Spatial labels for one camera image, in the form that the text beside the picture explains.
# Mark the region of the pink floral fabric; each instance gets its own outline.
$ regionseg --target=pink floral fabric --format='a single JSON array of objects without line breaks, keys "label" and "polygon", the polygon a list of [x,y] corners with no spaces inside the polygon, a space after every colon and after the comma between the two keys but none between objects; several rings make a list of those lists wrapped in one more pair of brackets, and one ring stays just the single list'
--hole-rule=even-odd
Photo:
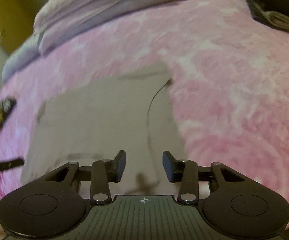
[{"label": "pink floral fabric", "polygon": [[[289,202],[289,34],[253,21],[245,0],[183,0],[100,25],[15,74],[0,100],[18,104],[0,161],[25,158],[44,100],[95,79],[164,61],[188,157],[222,162]],[[0,198],[21,169],[0,174]]]}]

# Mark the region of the silver screw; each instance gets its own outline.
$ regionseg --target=silver screw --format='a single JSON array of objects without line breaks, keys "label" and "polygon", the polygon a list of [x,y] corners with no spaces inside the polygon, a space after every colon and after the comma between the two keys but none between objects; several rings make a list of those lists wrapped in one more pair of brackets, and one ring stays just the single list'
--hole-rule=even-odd
[{"label": "silver screw", "polygon": [[107,194],[104,193],[98,193],[93,195],[92,197],[95,201],[105,201],[109,198],[109,196]]},{"label": "silver screw", "polygon": [[183,201],[194,201],[196,199],[196,196],[194,194],[191,194],[191,193],[185,193],[185,194],[182,194],[180,196],[180,198],[183,200]]}]

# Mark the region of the pink blanket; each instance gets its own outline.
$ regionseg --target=pink blanket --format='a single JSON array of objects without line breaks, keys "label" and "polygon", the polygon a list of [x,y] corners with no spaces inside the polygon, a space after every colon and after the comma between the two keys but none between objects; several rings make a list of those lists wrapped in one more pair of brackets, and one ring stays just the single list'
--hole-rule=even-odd
[{"label": "pink blanket", "polygon": [[[289,201],[289,34],[251,19],[245,0],[185,0],[107,22],[15,74],[0,99],[18,104],[0,135],[0,160],[25,157],[41,103],[92,80],[155,62],[188,157],[223,162]],[[21,186],[0,174],[0,198]]]}]

